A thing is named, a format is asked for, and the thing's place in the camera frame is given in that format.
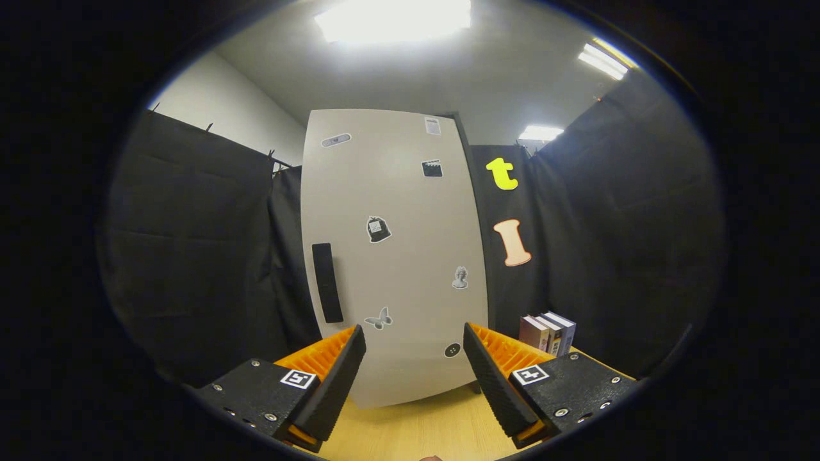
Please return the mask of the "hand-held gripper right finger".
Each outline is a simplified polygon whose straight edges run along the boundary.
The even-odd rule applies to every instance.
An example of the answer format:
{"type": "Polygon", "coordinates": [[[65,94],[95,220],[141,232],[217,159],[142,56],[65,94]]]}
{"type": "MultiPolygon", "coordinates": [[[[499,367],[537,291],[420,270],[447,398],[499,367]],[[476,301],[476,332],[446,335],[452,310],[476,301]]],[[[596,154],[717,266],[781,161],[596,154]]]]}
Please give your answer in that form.
{"type": "Polygon", "coordinates": [[[518,449],[562,437],[623,403],[637,380],[580,352],[561,357],[466,322],[463,350],[504,434],[518,449]]]}

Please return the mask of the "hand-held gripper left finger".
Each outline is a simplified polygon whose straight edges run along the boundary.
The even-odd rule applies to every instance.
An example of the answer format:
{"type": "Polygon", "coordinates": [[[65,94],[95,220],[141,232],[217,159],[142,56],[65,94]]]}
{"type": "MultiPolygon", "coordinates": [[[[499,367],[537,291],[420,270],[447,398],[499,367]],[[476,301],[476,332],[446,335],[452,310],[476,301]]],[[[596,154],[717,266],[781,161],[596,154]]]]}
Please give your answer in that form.
{"type": "Polygon", "coordinates": [[[360,325],[275,362],[252,358],[192,397],[223,422],[273,446],[319,452],[329,440],[366,353],[360,325]]]}

